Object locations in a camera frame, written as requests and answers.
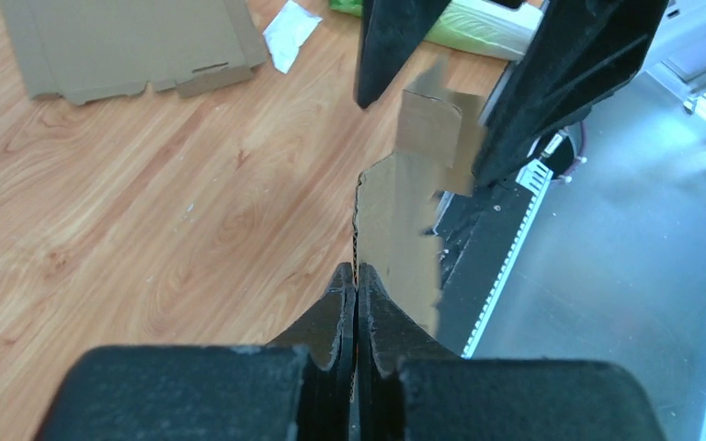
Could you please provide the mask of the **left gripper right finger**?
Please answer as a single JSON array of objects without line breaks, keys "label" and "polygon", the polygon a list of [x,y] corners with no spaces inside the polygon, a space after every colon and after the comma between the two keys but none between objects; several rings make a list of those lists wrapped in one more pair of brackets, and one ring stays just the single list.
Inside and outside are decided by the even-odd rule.
[{"label": "left gripper right finger", "polygon": [[418,326],[375,268],[358,271],[364,440],[661,440],[642,385],[603,361],[465,359]]}]

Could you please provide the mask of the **small white plastic packet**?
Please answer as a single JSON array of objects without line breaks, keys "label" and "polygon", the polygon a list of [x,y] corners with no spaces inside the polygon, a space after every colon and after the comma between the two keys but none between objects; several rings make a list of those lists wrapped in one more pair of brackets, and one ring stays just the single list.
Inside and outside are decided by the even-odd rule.
[{"label": "small white plastic packet", "polygon": [[274,67],[287,74],[304,42],[322,22],[294,1],[287,1],[263,32]]}]

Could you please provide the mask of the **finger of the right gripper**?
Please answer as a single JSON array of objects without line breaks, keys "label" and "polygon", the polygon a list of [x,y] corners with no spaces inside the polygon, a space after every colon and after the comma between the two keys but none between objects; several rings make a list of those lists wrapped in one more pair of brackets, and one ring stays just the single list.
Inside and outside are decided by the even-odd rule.
[{"label": "finger of the right gripper", "polygon": [[366,109],[381,98],[449,0],[364,0],[355,101]]},{"label": "finger of the right gripper", "polygon": [[665,1],[550,1],[523,59],[495,98],[473,165],[478,186],[534,158],[531,144],[581,119],[628,84],[666,11]]}]

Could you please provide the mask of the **green napa cabbage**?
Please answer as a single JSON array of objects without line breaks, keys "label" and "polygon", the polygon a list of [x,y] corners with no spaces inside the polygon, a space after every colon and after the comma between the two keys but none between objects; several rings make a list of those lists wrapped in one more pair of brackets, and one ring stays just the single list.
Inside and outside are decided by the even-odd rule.
[{"label": "green napa cabbage", "polygon": [[[332,1],[330,7],[361,18],[362,2]],[[450,1],[422,42],[517,61],[524,56],[542,18],[543,12],[527,1]]]}]

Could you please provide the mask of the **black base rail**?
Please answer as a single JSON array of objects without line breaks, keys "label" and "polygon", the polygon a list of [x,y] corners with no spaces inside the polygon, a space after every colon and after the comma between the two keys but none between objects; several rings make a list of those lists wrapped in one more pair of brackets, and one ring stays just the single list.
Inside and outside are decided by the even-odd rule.
[{"label": "black base rail", "polygon": [[433,230],[443,239],[437,340],[459,356],[481,343],[552,176],[533,160],[471,197],[443,194]]}]

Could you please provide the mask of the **cardboard box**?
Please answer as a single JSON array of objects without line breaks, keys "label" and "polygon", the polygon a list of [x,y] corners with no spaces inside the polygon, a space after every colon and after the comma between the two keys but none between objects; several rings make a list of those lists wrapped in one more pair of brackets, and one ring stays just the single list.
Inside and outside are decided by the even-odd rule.
[{"label": "cardboard box", "polygon": [[470,196],[485,129],[485,97],[447,88],[441,57],[401,95],[393,151],[359,176],[354,258],[372,266],[389,297],[430,335],[438,332],[439,258],[433,231],[445,191]]},{"label": "cardboard box", "polygon": [[147,87],[197,96],[268,59],[245,1],[2,1],[28,96],[77,106]]}]

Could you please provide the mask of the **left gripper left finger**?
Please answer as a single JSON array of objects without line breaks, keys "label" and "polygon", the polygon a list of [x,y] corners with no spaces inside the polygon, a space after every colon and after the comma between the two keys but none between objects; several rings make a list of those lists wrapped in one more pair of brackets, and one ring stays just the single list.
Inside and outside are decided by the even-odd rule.
[{"label": "left gripper left finger", "polygon": [[345,440],[353,269],[266,345],[104,345],[68,370],[39,440]]}]

